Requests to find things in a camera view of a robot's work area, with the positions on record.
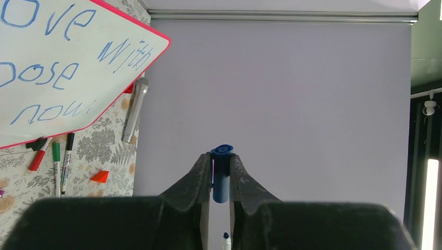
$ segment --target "white wall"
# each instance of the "white wall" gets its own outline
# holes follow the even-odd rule
[[[402,218],[411,27],[153,21],[170,49],[148,70],[135,195],[157,195],[201,153],[235,147],[286,201],[382,203]],[[213,206],[210,247],[228,231]]]
[[[149,9],[418,11],[429,0],[142,0]]]

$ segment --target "floral pattern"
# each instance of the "floral pattern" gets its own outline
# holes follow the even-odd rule
[[[137,0],[105,0],[144,23],[150,16]],[[75,133],[66,196],[131,196],[137,152],[138,128],[130,143],[121,141],[130,94],[123,94],[89,128]],[[59,136],[65,148],[66,136]],[[54,197],[52,150],[49,147],[38,171],[28,170],[35,152],[24,145],[0,149],[0,247],[17,219],[37,199]],[[106,183],[90,179],[109,171]]]

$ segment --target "fluorescent light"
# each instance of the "fluorescent light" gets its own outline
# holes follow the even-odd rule
[[[438,171],[439,161],[429,159],[425,185],[424,228],[422,232],[421,250],[433,250]]]

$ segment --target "blue marker cap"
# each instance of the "blue marker cap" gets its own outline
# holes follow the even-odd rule
[[[224,203],[229,199],[230,157],[233,153],[234,147],[227,144],[210,151],[210,156],[214,161],[213,200],[216,203]]]

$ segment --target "red whiteboard border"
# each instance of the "red whiteboard border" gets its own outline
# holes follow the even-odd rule
[[[107,107],[107,108],[105,108],[104,110],[103,110],[103,112],[101,112],[101,114],[100,115],[98,115],[98,117],[91,123],[91,124],[89,124],[89,125],[87,125],[86,127],[84,127],[84,128],[81,128],[81,129],[76,129],[76,130],[72,130],[72,131],[68,131],[68,132],[64,132],[64,133],[60,133],[60,134],[54,134],[54,135],[49,135],[49,136],[45,136],[44,138],[52,138],[52,137],[56,137],[56,136],[59,136],[59,135],[63,135],[63,134],[66,134],[66,133],[72,133],[72,132],[77,132],[77,131],[80,131],[80,130],[83,130],[83,129],[87,129],[88,127],[90,127],[91,125],[93,125],[97,120],[98,120],[98,118],[100,118],[108,109],[109,109],[109,107],[118,99],[118,98],[120,98],[120,96],[121,95],[123,95],[123,93],[125,92],[125,90],[129,87],[129,86],[131,86],[131,84],[133,84],[134,82],[135,82],[135,80],[136,79],[138,79],[149,67],[150,67],[150,65],[152,65],[163,53],[164,53],[164,51],[166,51],[169,47],[170,47],[170,43],[171,43],[171,40],[170,40],[170,38],[168,37],[168,36],[166,36],[166,35],[164,35],[164,34],[162,34],[162,33],[160,33],[160,32],[158,32],[157,30],[155,30],[155,29],[153,29],[152,27],[150,27],[149,25],[147,25],[147,24],[145,24],[145,23],[143,23],[143,22],[141,22],[140,20],[138,20],[138,19],[136,19],[136,18],[134,18],[133,16],[131,16],[131,15],[129,15],[129,14],[127,14],[127,13],[124,13],[123,11],[121,11],[121,10],[119,10],[119,9],[117,9],[117,8],[115,8],[114,6],[112,6],[112,5],[110,5],[110,4],[108,4],[108,3],[106,3],[104,0],[89,0],[89,1],[91,1],[91,2],[93,2],[93,3],[95,3],[95,4],[97,4],[97,5],[99,5],[100,7],[103,7],[103,8],[105,8],[105,9],[107,9],[107,10],[109,10],[110,12],[113,12],[113,13],[115,13],[115,14],[117,14],[117,15],[119,15],[119,16],[121,16],[121,17],[123,17],[124,19],[126,19],[126,20],[129,20],[129,21],[131,21],[131,22],[133,22],[134,24],[136,24],[136,25],[138,25],[138,26],[140,26],[140,27],[142,27],[142,28],[144,28],[144,29],[147,29],[147,30],[149,30],[150,32],[152,32],[152,33],[154,33],[154,34],[156,34],[156,35],[158,35],[158,36],[160,36],[160,37],[162,37],[162,38],[164,38],[164,39],[166,39],[168,42],[169,42],[169,44],[167,45],[167,47],[143,70],[143,71],[141,71],[141,73],[132,81],[132,82],[130,82],[128,85],[127,85],[127,87],[125,87],[123,90],[122,90],[122,92],[117,96],[117,98],[115,98],[115,100],[113,100],[110,104],[109,104],[109,106]],[[21,145],[21,144],[25,144],[25,143],[29,143],[29,142],[35,142],[35,141],[37,141],[38,139],[40,139],[40,138],[36,138],[36,139],[32,139],[32,140],[29,140],[29,141],[25,141],[25,142],[20,142],[20,143],[15,143],[15,144],[11,144],[11,145],[7,145],[7,146],[0,146],[0,149],[2,149],[2,148],[7,148],[7,147],[13,147],[13,146],[17,146],[17,145]]]

